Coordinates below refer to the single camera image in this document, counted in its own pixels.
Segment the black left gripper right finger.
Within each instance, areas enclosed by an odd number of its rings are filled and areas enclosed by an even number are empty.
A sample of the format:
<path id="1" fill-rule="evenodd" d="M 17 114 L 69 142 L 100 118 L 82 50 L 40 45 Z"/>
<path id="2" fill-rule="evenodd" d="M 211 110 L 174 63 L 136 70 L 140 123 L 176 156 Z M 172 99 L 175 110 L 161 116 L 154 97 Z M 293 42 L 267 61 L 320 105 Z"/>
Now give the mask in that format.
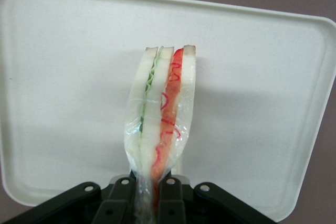
<path id="1" fill-rule="evenodd" d="M 194 188 L 184 177 L 160 182 L 157 223 L 275 223 L 219 186 L 203 182 Z"/>

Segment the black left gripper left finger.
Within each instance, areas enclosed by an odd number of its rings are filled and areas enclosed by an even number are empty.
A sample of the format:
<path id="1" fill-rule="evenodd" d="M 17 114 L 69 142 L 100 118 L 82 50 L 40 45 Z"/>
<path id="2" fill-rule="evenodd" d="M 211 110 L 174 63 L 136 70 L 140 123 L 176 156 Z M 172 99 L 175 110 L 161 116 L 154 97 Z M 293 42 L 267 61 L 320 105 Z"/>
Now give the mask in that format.
<path id="1" fill-rule="evenodd" d="M 131 223 L 134 192 L 132 177 L 104 189 L 84 182 L 5 223 Z"/>

